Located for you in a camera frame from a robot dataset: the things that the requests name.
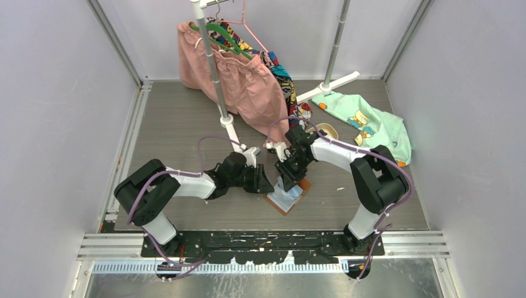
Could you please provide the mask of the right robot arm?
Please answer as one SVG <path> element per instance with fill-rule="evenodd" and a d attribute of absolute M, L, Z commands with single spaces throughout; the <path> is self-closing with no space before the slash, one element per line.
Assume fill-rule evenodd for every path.
<path fill-rule="evenodd" d="M 301 127 L 291 128 L 285 137 L 287 143 L 265 144 L 278 156 L 275 167 L 284 191 L 298 185 L 314 161 L 329 163 L 352 175 L 360 205 L 343 229 L 342 242 L 350 254 L 361 254 L 388 211 L 411 192 L 409 176 L 383 145 L 363 149 L 340 142 L 323 130 L 307 132 Z"/>

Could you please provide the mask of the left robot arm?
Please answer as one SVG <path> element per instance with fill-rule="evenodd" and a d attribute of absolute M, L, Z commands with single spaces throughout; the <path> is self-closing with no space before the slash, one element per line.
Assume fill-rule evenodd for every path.
<path fill-rule="evenodd" d="M 274 191 L 264 165 L 251 165 L 244 154 L 232 152 L 203 173 L 174 170 L 159 159 L 152 159 L 115 188 L 114 198 L 125 209 L 129 221 L 151 236 L 153 246 L 166 256 L 174 256 L 181 248 L 181 240 L 163 213 L 167 203 L 175 197 L 214 200 L 231 188 L 251 194 Z"/>

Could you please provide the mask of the brown leather card holder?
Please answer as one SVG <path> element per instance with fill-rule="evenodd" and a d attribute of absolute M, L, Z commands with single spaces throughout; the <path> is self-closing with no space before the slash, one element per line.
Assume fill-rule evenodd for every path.
<path fill-rule="evenodd" d="M 266 201 L 278 210 L 283 216 L 286 216 L 303 198 L 310 189 L 311 183 L 307 179 L 302 179 L 291 190 L 285 192 L 283 188 L 283 179 L 277 178 L 274 185 L 274 192 L 265 195 Z"/>

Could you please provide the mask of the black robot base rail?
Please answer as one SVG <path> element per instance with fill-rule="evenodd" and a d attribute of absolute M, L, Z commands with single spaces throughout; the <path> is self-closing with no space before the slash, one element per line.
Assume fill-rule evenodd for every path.
<path fill-rule="evenodd" d="M 280 264 L 287 255 L 295 264 L 331 264 L 343 256 L 385 254 L 381 241 L 373 244 L 369 238 L 348 248 L 345 239 L 338 231 L 182 231 L 160 248 L 173 261 L 210 264 Z"/>

